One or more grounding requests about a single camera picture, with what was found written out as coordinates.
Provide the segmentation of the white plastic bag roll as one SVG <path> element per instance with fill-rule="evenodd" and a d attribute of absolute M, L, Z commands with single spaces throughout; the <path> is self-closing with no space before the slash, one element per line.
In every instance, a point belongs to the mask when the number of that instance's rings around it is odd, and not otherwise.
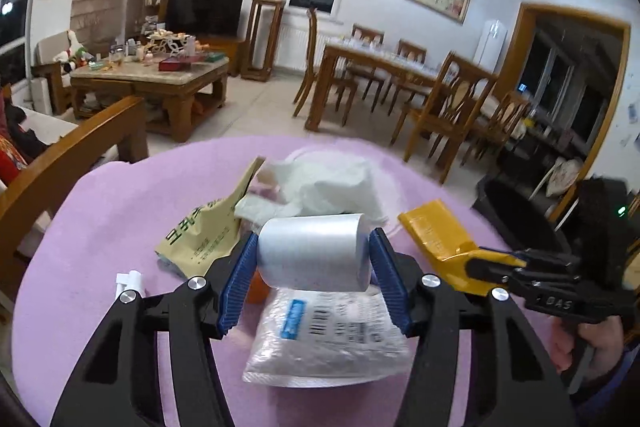
<path fill-rule="evenodd" d="M 361 213 L 274 218 L 258 234 L 257 268 L 274 288 L 365 291 L 370 232 Z"/>

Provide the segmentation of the yellow foil wrapper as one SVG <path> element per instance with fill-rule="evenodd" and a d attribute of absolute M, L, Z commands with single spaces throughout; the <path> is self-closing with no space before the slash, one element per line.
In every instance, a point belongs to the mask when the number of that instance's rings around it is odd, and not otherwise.
<path fill-rule="evenodd" d="M 510 253 L 478 246 L 440 199 L 403 212 L 398 220 L 436 274 L 456 291 L 486 296 L 526 267 L 525 260 Z"/>

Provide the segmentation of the orange fruit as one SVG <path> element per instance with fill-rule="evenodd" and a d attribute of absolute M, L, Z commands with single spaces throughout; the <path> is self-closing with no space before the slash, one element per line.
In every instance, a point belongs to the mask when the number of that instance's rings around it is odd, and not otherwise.
<path fill-rule="evenodd" d="M 245 302 L 249 305 L 262 305 L 270 293 L 270 287 L 265 283 L 260 275 L 259 271 L 256 270 L 250 281 L 250 288 L 248 288 Z"/>

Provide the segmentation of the beige paper food bag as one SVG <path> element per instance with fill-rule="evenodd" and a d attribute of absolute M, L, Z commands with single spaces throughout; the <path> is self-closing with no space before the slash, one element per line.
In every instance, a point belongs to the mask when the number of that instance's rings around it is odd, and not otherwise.
<path fill-rule="evenodd" d="M 265 158 L 256 157 L 230 195 L 194 208 L 166 234 L 155 247 L 164 268 L 189 280 L 204 277 L 215 260 L 230 255 L 241 230 L 234 208 L 264 162 Z"/>

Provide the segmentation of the purple tablecloth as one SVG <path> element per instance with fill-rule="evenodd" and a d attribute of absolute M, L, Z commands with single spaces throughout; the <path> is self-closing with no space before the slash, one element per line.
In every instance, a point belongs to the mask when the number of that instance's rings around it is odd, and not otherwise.
<path fill-rule="evenodd" d="M 227 196 L 256 158 L 281 160 L 299 150 L 338 150 L 369 159 L 393 182 L 387 191 L 402 209 L 442 199 L 484 246 L 501 239 L 487 222 L 436 182 L 395 155 L 359 140 L 314 141 L 290 136 L 240 136 L 196 142 L 129 165 L 111 162 L 74 186 L 49 225 L 18 290 L 12 326 L 17 391 L 35 421 L 48 425 L 68 377 L 111 308 L 118 273 L 139 271 L 151 295 L 179 280 L 163 270 L 155 247 L 186 214 Z M 232 418 L 239 426 L 390 426 L 407 378 L 370 384 L 288 389 L 247 384 L 258 306 L 214 346 Z"/>

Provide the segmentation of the left wooden dining chair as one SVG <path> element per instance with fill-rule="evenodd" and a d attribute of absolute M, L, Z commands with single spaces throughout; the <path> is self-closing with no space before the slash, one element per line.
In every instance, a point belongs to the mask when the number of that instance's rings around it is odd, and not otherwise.
<path fill-rule="evenodd" d="M 302 111 L 304 105 L 307 102 L 308 96 L 311 94 L 312 88 L 321 78 L 321 66 L 316 63 L 316 52 L 318 46 L 318 17 L 317 8 L 314 5 L 311 5 L 311 7 L 307 9 L 307 17 L 308 39 L 306 47 L 306 69 L 303 81 L 300 84 L 300 87 L 296 92 L 293 101 L 295 105 L 293 117 L 297 117 Z M 334 87 L 336 90 L 335 110 L 340 109 L 344 93 L 348 92 L 348 97 L 346 100 L 342 118 L 342 126 L 345 127 L 348 121 L 350 110 L 352 109 L 352 103 L 354 103 L 355 100 L 358 83 L 354 78 L 347 77 L 346 70 L 343 70 L 341 76 L 337 76 L 336 72 L 332 72 L 330 86 Z"/>

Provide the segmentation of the wooden dining chair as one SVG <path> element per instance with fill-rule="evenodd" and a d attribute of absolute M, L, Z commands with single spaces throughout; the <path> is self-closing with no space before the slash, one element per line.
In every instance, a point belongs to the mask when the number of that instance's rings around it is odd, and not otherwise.
<path fill-rule="evenodd" d="M 426 101 L 417 106 L 406 102 L 390 139 L 394 145 L 407 119 L 412 122 L 404 161 L 408 162 L 423 133 L 436 135 L 428 154 L 432 157 L 442 139 L 446 145 L 436 161 L 439 184 L 446 182 L 454 158 L 471 133 L 480 109 L 494 90 L 497 77 L 454 52 L 449 52 L 432 82 Z"/>
<path fill-rule="evenodd" d="M 317 8 L 314 5 L 311 5 L 311 7 L 307 9 L 307 17 L 308 39 L 306 47 L 306 69 L 303 81 L 300 84 L 300 87 L 296 92 L 293 101 L 295 105 L 293 117 L 297 117 L 302 111 L 304 105 L 307 102 L 308 96 L 311 94 L 312 88 L 321 78 L 321 66 L 316 63 L 316 52 L 318 46 L 318 17 Z M 348 97 L 346 100 L 342 118 L 342 126 L 345 127 L 348 121 L 350 110 L 352 109 L 352 103 L 354 103 L 355 100 L 358 83 L 354 78 L 347 77 L 346 70 L 343 70 L 341 76 L 337 76 L 336 72 L 332 72 L 330 86 L 334 87 L 336 90 L 335 110 L 340 109 L 344 93 L 348 92 Z"/>

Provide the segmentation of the near wooden dining chair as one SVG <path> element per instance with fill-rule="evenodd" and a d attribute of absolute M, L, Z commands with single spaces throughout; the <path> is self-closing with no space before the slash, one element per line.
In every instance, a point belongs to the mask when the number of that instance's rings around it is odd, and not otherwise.
<path fill-rule="evenodd" d="M 449 52 L 432 82 L 426 101 L 417 106 L 406 102 L 390 139 L 394 145 L 407 119 L 412 122 L 404 161 L 408 162 L 423 133 L 436 135 L 428 154 L 432 157 L 442 139 L 446 145 L 436 161 L 439 184 L 446 182 L 454 158 L 471 133 L 480 109 L 494 90 L 497 77 L 454 52 Z"/>

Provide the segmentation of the wooden dining table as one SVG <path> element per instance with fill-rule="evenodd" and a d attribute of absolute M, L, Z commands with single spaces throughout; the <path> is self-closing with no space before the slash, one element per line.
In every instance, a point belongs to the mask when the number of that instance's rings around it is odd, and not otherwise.
<path fill-rule="evenodd" d="M 324 45 L 320 66 L 321 78 L 312 88 L 314 96 L 305 122 L 305 128 L 313 132 L 319 131 L 330 91 L 335 89 L 330 86 L 332 72 L 341 76 L 343 70 L 346 70 L 347 77 L 354 78 L 357 83 L 360 79 L 377 81 L 380 85 L 374 96 L 374 104 L 380 101 L 384 84 L 389 79 L 396 79 L 399 84 L 412 81 L 431 86 L 437 76 L 436 69 L 424 63 L 355 38 L 330 39 Z"/>

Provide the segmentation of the wooden coffee table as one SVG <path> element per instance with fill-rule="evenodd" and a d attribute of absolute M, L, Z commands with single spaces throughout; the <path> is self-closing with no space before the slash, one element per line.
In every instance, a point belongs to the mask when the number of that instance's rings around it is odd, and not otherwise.
<path fill-rule="evenodd" d="M 188 69 L 175 72 L 162 72 L 157 61 L 122 62 L 99 69 L 84 66 L 70 73 L 74 114 L 77 118 L 89 115 L 84 106 L 89 93 L 116 98 L 138 96 L 148 103 L 157 102 L 162 111 L 146 123 L 146 129 L 183 143 L 195 128 L 224 107 L 228 72 L 225 55 L 213 62 L 194 61 Z"/>

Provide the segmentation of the white air conditioner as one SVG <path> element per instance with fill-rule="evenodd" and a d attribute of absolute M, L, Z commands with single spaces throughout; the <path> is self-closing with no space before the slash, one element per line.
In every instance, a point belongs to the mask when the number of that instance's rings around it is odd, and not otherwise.
<path fill-rule="evenodd" d="M 495 72 L 507 34 L 506 26 L 500 20 L 488 20 L 484 23 L 473 62 L 486 72 Z"/>

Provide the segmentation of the wooden sofa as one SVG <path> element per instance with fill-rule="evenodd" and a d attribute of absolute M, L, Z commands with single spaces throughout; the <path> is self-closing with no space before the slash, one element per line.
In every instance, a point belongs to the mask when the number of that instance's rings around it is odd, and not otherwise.
<path fill-rule="evenodd" d="M 100 156 L 116 147 L 134 164 L 149 156 L 145 107 L 129 95 L 84 121 L 50 146 L 1 194 L 1 295 L 14 301 L 28 262 L 17 257 L 21 241 L 46 211 L 55 213 Z"/>

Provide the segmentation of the wooden plant stand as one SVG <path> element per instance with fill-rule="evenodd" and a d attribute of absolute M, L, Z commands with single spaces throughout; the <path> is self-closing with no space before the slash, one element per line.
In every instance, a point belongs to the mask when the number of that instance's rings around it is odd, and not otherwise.
<path fill-rule="evenodd" d="M 273 70 L 278 46 L 283 0 L 252 0 L 245 33 L 241 77 L 266 82 Z"/>

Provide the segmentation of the red cushion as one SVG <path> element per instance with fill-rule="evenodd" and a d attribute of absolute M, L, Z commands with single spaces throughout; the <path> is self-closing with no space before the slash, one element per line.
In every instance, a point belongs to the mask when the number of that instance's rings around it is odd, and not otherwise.
<path fill-rule="evenodd" d="M 4 185 L 11 184 L 22 170 L 27 168 L 27 162 L 15 148 L 13 143 L 0 135 L 0 180 Z"/>

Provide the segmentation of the black television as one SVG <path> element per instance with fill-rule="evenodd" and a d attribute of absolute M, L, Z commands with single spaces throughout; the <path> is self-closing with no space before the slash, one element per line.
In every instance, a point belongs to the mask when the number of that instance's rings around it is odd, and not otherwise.
<path fill-rule="evenodd" d="M 243 0 L 168 0 L 165 26 L 172 32 L 235 37 Z"/>

